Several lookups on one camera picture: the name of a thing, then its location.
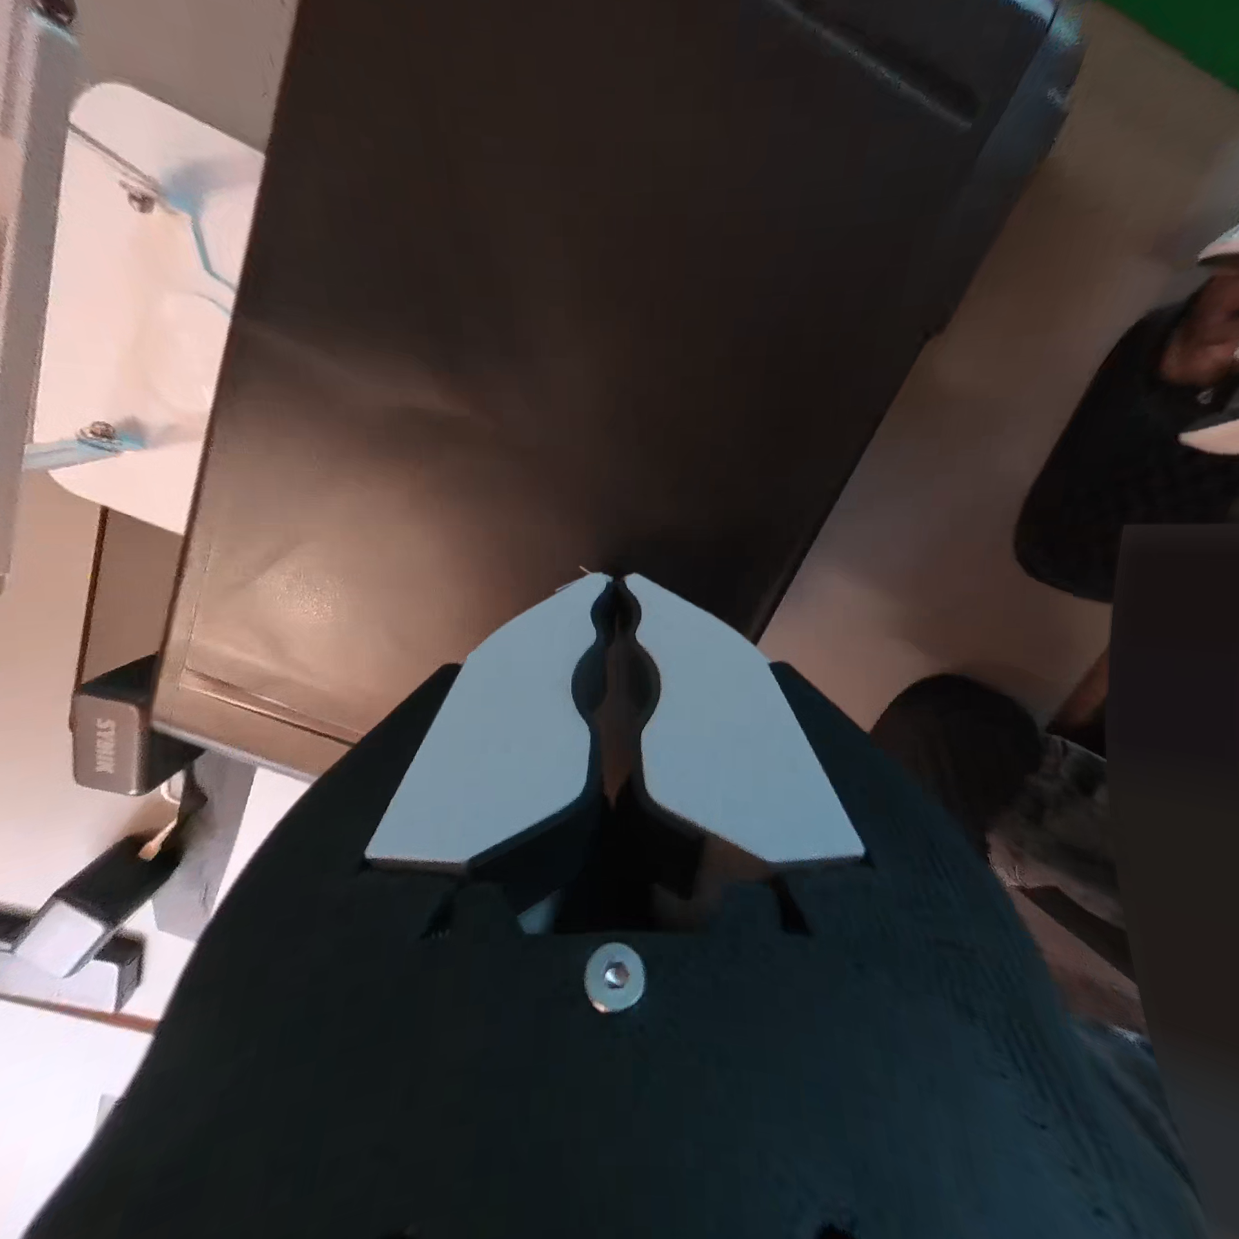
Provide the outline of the person's right hand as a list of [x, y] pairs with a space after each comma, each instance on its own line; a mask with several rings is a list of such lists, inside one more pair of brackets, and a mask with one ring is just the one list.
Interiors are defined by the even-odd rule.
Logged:
[[1238, 268], [1217, 268], [1184, 304], [1158, 379], [1202, 390], [1228, 389], [1238, 376]]

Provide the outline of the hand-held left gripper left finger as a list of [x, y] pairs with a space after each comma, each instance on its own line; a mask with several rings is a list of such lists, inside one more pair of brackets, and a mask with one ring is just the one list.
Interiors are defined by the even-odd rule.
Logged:
[[573, 846], [603, 791], [612, 588], [585, 575], [473, 649], [367, 846], [369, 864], [510, 873], [539, 835]]

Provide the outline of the dark brown rounded object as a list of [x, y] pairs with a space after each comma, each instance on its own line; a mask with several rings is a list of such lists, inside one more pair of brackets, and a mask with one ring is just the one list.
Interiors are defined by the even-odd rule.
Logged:
[[1009, 695], [965, 674], [906, 686], [872, 726], [899, 762], [988, 858], [988, 830], [1042, 767], [1046, 736]]

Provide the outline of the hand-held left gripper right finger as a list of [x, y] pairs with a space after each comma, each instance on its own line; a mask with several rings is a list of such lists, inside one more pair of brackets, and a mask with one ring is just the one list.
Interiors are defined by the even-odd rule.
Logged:
[[656, 681], [641, 730], [651, 809], [772, 870], [862, 860], [866, 846], [768, 655], [651, 578], [622, 585]]

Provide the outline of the black drawer cabinet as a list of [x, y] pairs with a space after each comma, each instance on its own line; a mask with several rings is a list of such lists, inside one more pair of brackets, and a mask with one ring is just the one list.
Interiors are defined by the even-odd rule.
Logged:
[[1079, 2], [300, 2], [153, 725], [317, 776], [595, 572], [763, 637]]

